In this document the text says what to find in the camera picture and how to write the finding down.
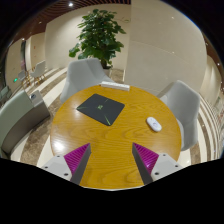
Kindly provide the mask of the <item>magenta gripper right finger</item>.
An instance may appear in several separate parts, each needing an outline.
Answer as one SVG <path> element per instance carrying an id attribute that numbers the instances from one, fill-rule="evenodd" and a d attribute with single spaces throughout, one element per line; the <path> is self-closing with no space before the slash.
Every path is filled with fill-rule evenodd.
<path id="1" fill-rule="evenodd" d="M 145 185 L 182 169 L 168 154 L 157 154 L 137 143 L 132 144 L 132 154 Z"/>

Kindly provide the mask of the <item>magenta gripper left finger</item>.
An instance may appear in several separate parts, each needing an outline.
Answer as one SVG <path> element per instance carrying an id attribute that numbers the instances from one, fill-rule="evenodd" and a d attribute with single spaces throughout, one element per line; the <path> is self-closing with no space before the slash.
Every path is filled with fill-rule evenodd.
<path id="1" fill-rule="evenodd" d="M 56 155 L 42 169 L 79 185 L 91 155 L 89 143 L 69 152 L 66 155 Z"/>

